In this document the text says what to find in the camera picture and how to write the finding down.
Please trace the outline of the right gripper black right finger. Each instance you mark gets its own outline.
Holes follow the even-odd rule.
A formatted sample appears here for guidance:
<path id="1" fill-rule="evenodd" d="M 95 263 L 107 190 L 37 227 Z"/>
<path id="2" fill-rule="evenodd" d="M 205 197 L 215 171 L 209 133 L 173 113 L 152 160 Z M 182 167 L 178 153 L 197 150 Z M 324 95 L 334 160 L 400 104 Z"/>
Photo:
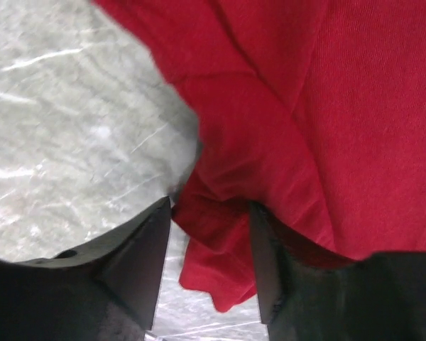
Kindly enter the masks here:
<path id="1" fill-rule="evenodd" d="M 270 340 L 426 340 L 426 252 L 383 252 L 333 269 L 308 266 L 283 236 L 310 242 L 250 205 L 261 322 Z"/>

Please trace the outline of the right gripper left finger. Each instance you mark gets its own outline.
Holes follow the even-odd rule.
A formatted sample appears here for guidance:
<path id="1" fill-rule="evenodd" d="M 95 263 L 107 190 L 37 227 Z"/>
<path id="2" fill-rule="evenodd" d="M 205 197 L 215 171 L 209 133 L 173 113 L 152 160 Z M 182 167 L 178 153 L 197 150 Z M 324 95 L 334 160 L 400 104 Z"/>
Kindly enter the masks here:
<path id="1" fill-rule="evenodd" d="M 0 340 L 144 340 L 153 326 L 170 200 L 46 259 L 0 260 Z"/>

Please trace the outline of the red t shirt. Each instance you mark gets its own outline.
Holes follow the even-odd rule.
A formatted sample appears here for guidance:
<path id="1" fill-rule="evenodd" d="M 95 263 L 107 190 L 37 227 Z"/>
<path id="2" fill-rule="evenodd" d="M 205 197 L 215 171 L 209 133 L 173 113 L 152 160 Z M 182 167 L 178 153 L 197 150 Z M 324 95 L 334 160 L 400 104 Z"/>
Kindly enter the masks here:
<path id="1" fill-rule="evenodd" d="M 426 1 L 100 1 L 195 111 L 180 285 L 256 294 L 249 201 L 303 261 L 426 251 Z"/>

